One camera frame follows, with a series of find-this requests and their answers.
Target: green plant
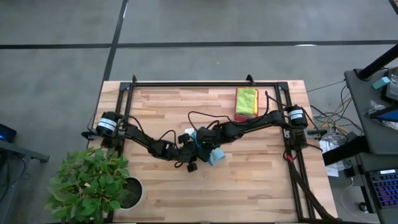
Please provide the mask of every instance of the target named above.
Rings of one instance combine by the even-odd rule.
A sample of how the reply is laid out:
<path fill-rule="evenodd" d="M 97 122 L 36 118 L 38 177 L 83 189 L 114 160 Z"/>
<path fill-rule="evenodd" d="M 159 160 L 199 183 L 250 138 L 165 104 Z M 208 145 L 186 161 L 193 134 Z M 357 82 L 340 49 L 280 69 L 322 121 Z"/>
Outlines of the green plant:
<path fill-rule="evenodd" d="M 57 176 L 51 180 L 51 196 L 45 209 L 63 223 L 87 222 L 91 218 L 95 223 L 103 223 L 103 212 L 120 208 L 127 195 L 122 187 L 129 177 L 127 163 L 114 149 L 106 154 L 92 147 L 68 152 Z"/>

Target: concrete floor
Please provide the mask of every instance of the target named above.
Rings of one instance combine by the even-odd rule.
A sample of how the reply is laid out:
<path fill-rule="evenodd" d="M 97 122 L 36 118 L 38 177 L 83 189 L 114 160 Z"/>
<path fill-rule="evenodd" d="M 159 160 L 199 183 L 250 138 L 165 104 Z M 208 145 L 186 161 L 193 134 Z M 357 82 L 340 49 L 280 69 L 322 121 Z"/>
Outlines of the concrete floor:
<path fill-rule="evenodd" d="M 0 0 L 0 44 L 110 43 L 122 0 Z M 382 40 L 398 35 L 387 0 L 130 0 L 119 42 Z M 308 90 L 343 80 L 343 72 L 372 62 L 391 45 L 118 49 L 110 80 L 305 80 Z M 43 210 L 46 186 L 67 151 L 83 149 L 80 136 L 94 112 L 109 49 L 0 50 L 0 123 L 18 131 L 16 143 L 50 154 L 32 162 L 13 223 L 51 222 Z M 332 111 L 343 83 L 308 94 Z M 345 113 L 359 124 L 353 105 Z M 330 178 L 339 217 L 360 221 L 340 202 L 349 185 Z M 357 187 L 346 206 L 361 213 Z"/>

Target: wooden table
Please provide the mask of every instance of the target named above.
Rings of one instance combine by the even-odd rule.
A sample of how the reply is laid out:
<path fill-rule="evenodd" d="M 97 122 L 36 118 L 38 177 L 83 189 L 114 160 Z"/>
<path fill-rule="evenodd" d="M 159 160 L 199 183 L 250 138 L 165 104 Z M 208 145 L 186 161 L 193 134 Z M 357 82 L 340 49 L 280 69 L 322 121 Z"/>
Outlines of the wooden table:
<path fill-rule="evenodd" d="M 293 104 L 311 115 L 303 81 L 287 81 Z M 95 125 L 105 111 L 114 111 L 120 82 L 104 82 L 95 116 Z M 265 112 L 264 90 L 275 97 L 271 87 L 256 87 L 259 113 Z M 126 104 L 124 96 L 122 110 Z M 233 117 L 235 87 L 144 87 L 134 88 L 130 115 L 135 116 L 146 134 L 159 138 L 169 129 L 177 135 L 191 128 L 189 111 L 227 114 Z M 270 110 L 277 105 L 270 102 Z M 213 118 L 192 115 L 196 127 Z M 172 134 L 164 139 L 172 141 Z M 91 146 L 99 146 L 92 141 Z M 188 173 L 186 166 L 174 168 L 174 161 L 153 158 L 147 149 L 126 141 L 124 156 L 129 159 L 130 175 L 144 184 L 143 201 L 130 211 L 116 210 L 114 222 L 292 222 L 297 221 L 281 128 L 271 127 L 246 134 L 221 147 L 226 159 L 215 166 L 197 162 L 198 170 Z M 335 203 L 319 150 L 303 150 L 310 188 L 337 217 Z M 300 190 L 305 217 L 306 203 Z"/>

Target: black keyboard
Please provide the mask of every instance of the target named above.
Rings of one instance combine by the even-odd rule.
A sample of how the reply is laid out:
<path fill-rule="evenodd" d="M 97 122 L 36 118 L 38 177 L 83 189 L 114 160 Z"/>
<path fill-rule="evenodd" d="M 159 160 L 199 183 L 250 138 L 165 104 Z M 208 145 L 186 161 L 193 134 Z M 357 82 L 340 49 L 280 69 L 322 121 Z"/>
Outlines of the black keyboard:
<path fill-rule="evenodd" d="M 370 172 L 381 208 L 398 207 L 398 169 Z"/>

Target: black metal frame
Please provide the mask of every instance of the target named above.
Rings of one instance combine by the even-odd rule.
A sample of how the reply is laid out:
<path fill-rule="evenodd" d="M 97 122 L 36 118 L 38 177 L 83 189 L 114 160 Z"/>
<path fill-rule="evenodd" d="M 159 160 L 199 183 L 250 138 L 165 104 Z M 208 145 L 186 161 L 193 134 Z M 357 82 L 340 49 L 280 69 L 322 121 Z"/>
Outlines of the black metal frame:
<path fill-rule="evenodd" d="M 130 109 L 131 109 L 132 94 L 133 94 L 133 90 L 135 87 L 142 88 L 142 87 L 162 87 L 162 86 L 167 86 L 167 87 L 169 87 L 169 86 L 197 86 L 197 87 L 199 87 L 199 86 L 230 86 L 230 87 L 261 86 L 261 87 L 273 87 L 275 90 L 276 100 L 279 102 L 278 103 L 279 110 L 282 110 L 282 97 L 281 97 L 280 91 L 284 92 L 286 105 L 288 105 L 288 106 L 292 105 L 292 101 L 290 98 L 290 92 L 289 92 L 289 86 L 288 86 L 287 82 L 254 82 L 251 75 L 247 76 L 246 82 L 228 82 L 228 81 L 225 81 L 225 82 L 137 82 L 136 77 L 133 76 L 132 82 L 121 82 L 120 83 L 118 100 L 116 102 L 115 112 L 120 113 L 121 104 L 123 101 L 123 94 L 125 91 L 128 90 L 126 109 L 124 111 L 124 115 L 128 116 Z M 288 139 L 285 137 L 283 130 L 282 130 L 282 137 L 284 138 L 287 154 L 289 156 L 291 156 L 292 155 L 291 151 L 287 148 Z M 120 144 L 117 145 L 116 150 L 119 152 L 119 155 L 123 154 L 124 140 L 120 141 Z M 303 154 L 301 151 L 297 152 L 297 160 L 298 160 L 298 166 L 300 169 L 300 174 L 302 176 L 302 179 L 304 180 L 306 185 L 309 186 L 307 172 L 305 170 Z M 309 218 L 303 217 L 303 210 L 302 210 L 302 205 L 301 205 L 301 201 L 300 201 L 299 188 L 297 186 L 297 182 L 293 179 L 290 170 L 289 170 L 289 174 L 290 174 L 290 181 L 292 184 L 293 198 L 294 198 L 294 202 L 295 202 L 295 209 L 296 209 L 298 222 L 308 222 L 309 220 L 310 221 L 312 220 L 312 221 L 314 221 L 312 223 L 316 223 L 317 221 L 322 221 L 322 220 L 316 219 L 313 205 L 310 203 L 308 198 L 306 198 L 306 203 L 307 203 Z M 108 214 L 108 216 L 104 220 L 104 222 L 105 223 L 113 222 L 113 211 L 111 211 Z"/>

